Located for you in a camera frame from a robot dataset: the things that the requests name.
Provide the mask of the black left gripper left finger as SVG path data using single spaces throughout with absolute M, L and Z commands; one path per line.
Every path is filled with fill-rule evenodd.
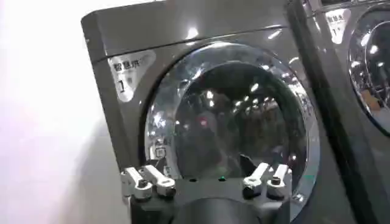
M 165 158 L 154 159 L 139 168 L 124 168 L 120 171 L 122 198 L 148 201 L 154 192 L 163 198 L 173 198 L 176 195 L 176 181 L 165 170 Z

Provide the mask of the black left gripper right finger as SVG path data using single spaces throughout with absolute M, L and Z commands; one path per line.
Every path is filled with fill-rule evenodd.
M 286 200 L 291 195 L 291 169 L 287 164 L 278 163 L 274 167 L 267 161 L 260 161 L 255 165 L 243 154 L 239 160 L 245 174 L 241 179 L 241 198 L 253 200 L 265 192 L 270 200 Z

